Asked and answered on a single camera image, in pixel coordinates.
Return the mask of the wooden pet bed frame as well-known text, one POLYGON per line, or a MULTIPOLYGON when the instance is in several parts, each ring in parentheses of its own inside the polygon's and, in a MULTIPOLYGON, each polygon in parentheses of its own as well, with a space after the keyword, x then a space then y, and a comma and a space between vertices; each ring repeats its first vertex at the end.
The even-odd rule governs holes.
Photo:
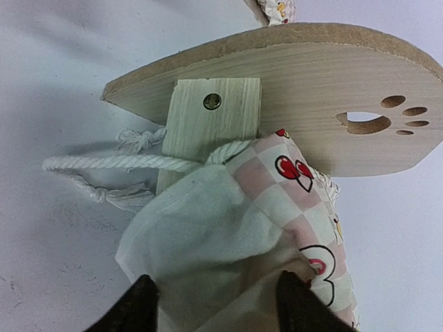
POLYGON ((106 84, 105 102, 159 124, 178 80, 257 78, 260 130, 286 129, 337 177, 410 169, 442 142, 442 66, 400 38, 335 23, 259 28, 184 50, 106 84))

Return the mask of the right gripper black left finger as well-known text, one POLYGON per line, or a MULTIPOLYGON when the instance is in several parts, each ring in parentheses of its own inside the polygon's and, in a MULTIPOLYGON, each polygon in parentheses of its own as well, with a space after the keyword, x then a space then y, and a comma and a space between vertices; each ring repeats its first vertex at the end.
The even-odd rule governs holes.
POLYGON ((149 275, 141 275, 86 332, 156 332, 160 292, 149 275))

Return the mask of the duck print bed cushion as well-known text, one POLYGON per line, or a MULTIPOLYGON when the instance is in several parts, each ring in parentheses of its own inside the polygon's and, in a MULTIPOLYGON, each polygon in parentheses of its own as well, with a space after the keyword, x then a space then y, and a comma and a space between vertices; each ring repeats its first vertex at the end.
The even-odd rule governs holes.
POLYGON ((165 331, 281 331, 285 270, 358 326, 332 200, 283 130, 160 194, 129 224, 116 261, 131 281, 154 280, 165 331))

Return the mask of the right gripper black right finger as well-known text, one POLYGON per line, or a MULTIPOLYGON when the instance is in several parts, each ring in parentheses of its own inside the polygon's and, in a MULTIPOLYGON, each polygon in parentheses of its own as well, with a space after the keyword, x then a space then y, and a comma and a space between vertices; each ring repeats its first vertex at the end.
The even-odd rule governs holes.
POLYGON ((278 325, 283 332, 352 331, 352 327, 333 314, 293 272, 281 273, 275 299, 278 325))

